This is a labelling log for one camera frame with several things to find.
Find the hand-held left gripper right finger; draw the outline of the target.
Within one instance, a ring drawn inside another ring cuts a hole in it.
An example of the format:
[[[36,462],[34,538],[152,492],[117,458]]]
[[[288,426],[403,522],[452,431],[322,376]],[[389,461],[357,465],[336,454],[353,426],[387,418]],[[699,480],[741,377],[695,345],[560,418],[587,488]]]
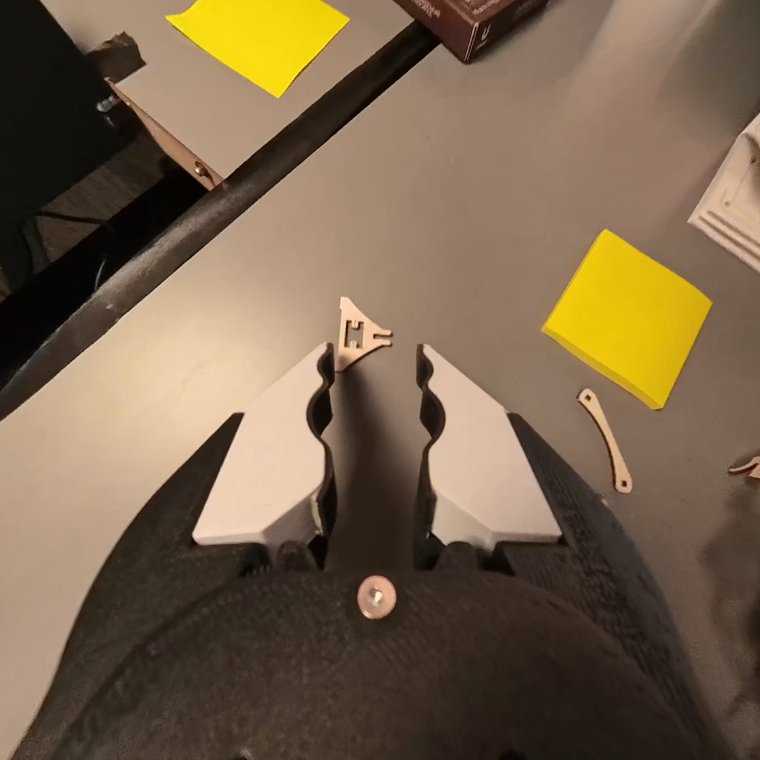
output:
[[[416,348],[416,383],[429,434],[415,516],[421,549],[557,544],[562,530],[507,410],[428,344]]]

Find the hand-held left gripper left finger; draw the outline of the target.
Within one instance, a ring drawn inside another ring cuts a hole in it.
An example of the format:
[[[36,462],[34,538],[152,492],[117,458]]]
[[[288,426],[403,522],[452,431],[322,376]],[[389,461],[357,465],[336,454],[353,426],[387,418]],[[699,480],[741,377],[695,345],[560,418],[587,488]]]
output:
[[[199,545],[328,538],[337,512],[323,439],[333,419],[334,347],[319,344],[242,412],[192,532]]]

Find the triangular slotted wooden part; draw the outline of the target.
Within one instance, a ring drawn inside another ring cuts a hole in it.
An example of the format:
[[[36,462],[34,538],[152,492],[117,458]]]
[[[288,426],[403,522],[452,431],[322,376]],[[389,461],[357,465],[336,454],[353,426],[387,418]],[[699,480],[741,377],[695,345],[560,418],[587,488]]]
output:
[[[392,346],[393,332],[369,319],[349,298],[340,298],[340,331],[335,370],[345,371],[369,353]]]

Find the dark red model kit box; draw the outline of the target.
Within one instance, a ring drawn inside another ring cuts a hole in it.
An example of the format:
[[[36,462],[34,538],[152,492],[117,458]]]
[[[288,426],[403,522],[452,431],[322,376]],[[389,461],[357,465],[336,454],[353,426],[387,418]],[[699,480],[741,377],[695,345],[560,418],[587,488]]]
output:
[[[470,64],[532,21],[548,4],[548,1],[396,1],[464,64]]]

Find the thin curved wooden strip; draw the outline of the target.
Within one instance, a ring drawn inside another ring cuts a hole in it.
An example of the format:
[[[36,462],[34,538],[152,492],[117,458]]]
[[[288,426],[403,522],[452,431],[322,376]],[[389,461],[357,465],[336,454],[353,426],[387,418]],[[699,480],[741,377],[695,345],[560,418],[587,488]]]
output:
[[[603,438],[610,458],[615,490],[629,494],[633,488],[632,476],[598,396],[590,388],[584,388],[579,391],[577,401],[590,415]]]

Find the yellow sticky note pad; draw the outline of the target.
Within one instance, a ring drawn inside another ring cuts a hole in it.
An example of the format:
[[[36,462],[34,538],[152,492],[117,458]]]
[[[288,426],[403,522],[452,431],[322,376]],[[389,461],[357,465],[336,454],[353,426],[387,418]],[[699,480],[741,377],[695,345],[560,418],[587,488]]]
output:
[[[651,410],[667,403],[713,302],[603,230],[542,332]]]

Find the black foam edge guard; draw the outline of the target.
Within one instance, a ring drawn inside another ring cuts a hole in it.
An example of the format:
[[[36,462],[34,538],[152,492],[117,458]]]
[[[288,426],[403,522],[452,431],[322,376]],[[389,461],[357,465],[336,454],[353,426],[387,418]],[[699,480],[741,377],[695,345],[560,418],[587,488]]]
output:
[[[92,293],[76,286],[73,301],[43,313],[40,327],[21,325],[24,347],[2,349],[1,415],[5,419],[102,337],[186,261],[313,155],[438,45],[414,22],[351,71],[205,192]]]

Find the white instruction booklet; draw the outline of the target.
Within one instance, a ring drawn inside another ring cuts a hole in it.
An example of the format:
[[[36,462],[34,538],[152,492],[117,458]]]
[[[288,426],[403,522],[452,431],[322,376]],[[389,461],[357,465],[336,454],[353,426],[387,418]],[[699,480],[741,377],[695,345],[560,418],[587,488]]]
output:
[[[730,147],[688,223],[759,272],[759,116]]]

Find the yellow paper sheet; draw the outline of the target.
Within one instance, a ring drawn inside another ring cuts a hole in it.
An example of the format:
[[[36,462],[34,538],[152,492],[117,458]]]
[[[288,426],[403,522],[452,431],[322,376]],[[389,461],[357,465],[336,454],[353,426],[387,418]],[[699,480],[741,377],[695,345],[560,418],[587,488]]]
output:
[[[196,1],[166,20],[276,98],[349,23],[322,1]]]

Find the black tape piece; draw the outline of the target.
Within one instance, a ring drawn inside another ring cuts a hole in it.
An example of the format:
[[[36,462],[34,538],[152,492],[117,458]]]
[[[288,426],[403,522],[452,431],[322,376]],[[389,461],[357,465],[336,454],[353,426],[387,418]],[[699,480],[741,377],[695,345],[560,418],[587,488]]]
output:
[[[146,66],[135,39],[122,31],[85,54],[102,78],[117,84]]]

